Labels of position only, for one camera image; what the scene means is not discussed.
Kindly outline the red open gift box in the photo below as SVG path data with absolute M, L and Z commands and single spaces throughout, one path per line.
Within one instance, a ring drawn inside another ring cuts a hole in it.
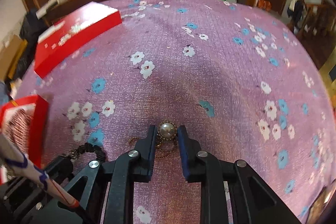
M 23 176 L 47 189 L 49 176 L 41 162 L 48 109 L 49 103 L 39 95 L 1 107 L 1 182 Z

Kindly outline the pearl brooch with gold chain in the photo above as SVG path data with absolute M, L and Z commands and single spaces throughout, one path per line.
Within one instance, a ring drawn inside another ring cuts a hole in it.
M 135 146 L 127 152 L 129 157 L 137 157 L 140 153 L 136 149 L 138 145 L 141 148 L 149 146 L 149 152 L 145 152 L 145 156 L 149 155 L 150 160 L 164 159 L 174 153 L 177 149 L 177 126 L 171 121 L 163 121 L 156 128 L 154 125 L 149 127 L 145 138 L 132 137 L 129 139 L 129 145 L 135 143 Z

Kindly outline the purple floral bedspread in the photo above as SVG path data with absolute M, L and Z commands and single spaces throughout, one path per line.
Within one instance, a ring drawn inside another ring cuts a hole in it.
M 184 125 L 218 159 L 245 160 L 305 223 L 335 180 L 335 123 L 304 47 L 264 11 L 220 0 L 108 0 L 122 22 L 17 97 L 50 103 L 43 162 L 86 142 L 109 160 L 150 125 Z

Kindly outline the red plaid fabric scrunchie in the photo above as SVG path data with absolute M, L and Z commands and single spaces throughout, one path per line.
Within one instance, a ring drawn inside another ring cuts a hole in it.
M 29 130 L 33 116 L 19 109 L 5 122 L 4 133 L 22 152 L 28 150 Z

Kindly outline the red gift box lid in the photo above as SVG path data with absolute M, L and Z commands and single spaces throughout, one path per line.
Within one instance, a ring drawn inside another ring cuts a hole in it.
M 44 78 L 84 44 L 122 23 L 118 9 L 90 2 L 50 26 L 38 38 L 34 72 Z

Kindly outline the wooden stair railing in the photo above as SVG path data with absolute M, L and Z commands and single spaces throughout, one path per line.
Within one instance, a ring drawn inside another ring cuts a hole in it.
M 315 59 L 327 59 L 335 48 L 335 5 L 329 0 L 305 3 L 302 19 L 291 30 L 296 38 Z

